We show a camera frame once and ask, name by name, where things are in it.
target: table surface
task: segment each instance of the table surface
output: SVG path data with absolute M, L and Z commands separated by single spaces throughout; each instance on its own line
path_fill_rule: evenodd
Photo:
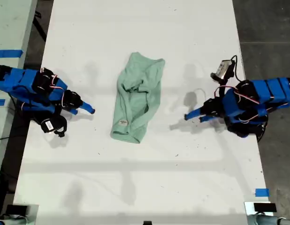
M 166 61 L 141 144 L 110 137 L 132 52 Z M 38 225 L 247 224 L 244 202 L 267 201 L 254 196 L 265 188 L 255 136 L 183 120 L 213 96 L 210 73 L 234 54 L 242 62 L 231 0 L 55 0 L 43 66 L 96 113 L 65 113 L 64 138 L 31 123 L 14 202 L 38 204 Z
M 0 0 L 0 49 L 22 49 L 21 58 L 0 59 L 0 65 L 22 68 L 26 55 L 32 20 L 37 0 Z M 0 138 L 8 137 L 14 118 L 10 98 L 7 93 L 0 91 L 0 98 L 5 99 L 0 106 Z M 0 141 L 0 168 L 8 139 Z

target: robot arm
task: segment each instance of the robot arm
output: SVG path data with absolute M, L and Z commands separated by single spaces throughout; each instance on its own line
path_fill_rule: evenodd
M 240 137 L 255 134 L 259 141 L 265 132 L 268 114 L 290 107 L 290 78 L 244 80 L 236 87 L 226 86 L 228 79 L 234 76 L 235 65 L 231 62 L 226 67 L 223 78 L 217 75 L 222 71 L 223 64 L 216 74 L 211 74 L 220 84 L 216 89 L 219 89 L 219 97 L 215 91 L 215 98 L 207 100 L 201 108 L 186 114 L 184 118 L 189 120 L 203 115 L 199 118 L 200 122 L 224 118 L 228 131 Z
M 78 108 L 95 113 L 95 109 L 46 68 L 37 71 L 0 65 L 0 90 L 21 102 L 24 117 L 36 121 L 45 133 L 54 131 L 60 137 L 67 130 L 67 121 L 60 115 L 62 110 L 74 115 Z

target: green cloth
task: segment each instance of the green cloth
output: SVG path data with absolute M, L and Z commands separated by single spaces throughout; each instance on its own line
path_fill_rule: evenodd
M 160 105 L 160 80 L 165 61 L 151 60 L 138 52 L 130 55 L 117 82 L 117 99 L 111 137 L 140 143 L 148 121 Z

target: white label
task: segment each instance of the white label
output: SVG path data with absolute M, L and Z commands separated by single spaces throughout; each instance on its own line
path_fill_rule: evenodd
M 119 125 L 126 127 L 128 125 L 127 120 L 119 120 Z
M 48 130 L 53 130 L 53 126 L 52 126 L 50 121 L 45 122 L 45 124 L 46 124 Z

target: concrete floor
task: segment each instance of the concrete floor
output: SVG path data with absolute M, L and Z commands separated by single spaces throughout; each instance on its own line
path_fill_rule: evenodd
M 290 0 L 233 0 L 233 3 L 247 79 L 290 77 Z M 37 11 L 42 14 L 39 21 L 45 31 L 52 5 L 53 0 L 38 0 Z M 40 67 L 44 46 L 44 41 L 33 27 L 26 67 Z M 6 154 L 4 164 L 6 172 L 17 175 L 21 162 L 17 168 L 8 170 L 8 165 L 15 158 L 14 146 L 9 144 L 7 151 L 10 154 Z M 17 153 L 20 158 L 23 149 Z M 278 216 L 290 219 L 290 108 L 270 115 L 259 151 L 270 200 L 277 204 Z

